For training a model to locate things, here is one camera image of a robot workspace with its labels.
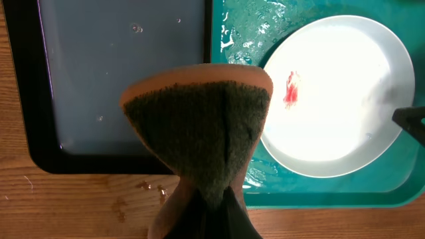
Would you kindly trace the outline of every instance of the wet tray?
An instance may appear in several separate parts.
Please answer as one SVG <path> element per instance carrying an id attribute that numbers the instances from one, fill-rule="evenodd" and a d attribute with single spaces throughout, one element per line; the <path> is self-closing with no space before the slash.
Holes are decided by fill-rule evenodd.
<path id="1" fill-rule="evenodd" d="M 214 0 L 212 62 L 264 66 L 282 41 L 302 26 L 333 15 L 359 15 L 391 29 L 412 58 L 414 106 L 425 106 L 425 2 L 413 0 Z M 297 175 L 260 143 L 244 182 L 250 208 L 394 207 L 425 186 L 425 148 L 406 132 L 367 167 L 331 179 Z"/>

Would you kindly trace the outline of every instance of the round plate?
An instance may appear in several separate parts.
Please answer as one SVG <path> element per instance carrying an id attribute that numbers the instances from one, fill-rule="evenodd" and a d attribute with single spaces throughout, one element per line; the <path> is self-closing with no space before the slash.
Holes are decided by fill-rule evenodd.
<path id="1" fill-rule="evenodd" d="M 277 162 L 309 177 L 345 175 L 379 157 L 401 132 L 394 110 L 411 106 L 414 96 L 406 48 L 364 17 L 301 28 L 264 70 L 274 93 L 261 140 Z"/>

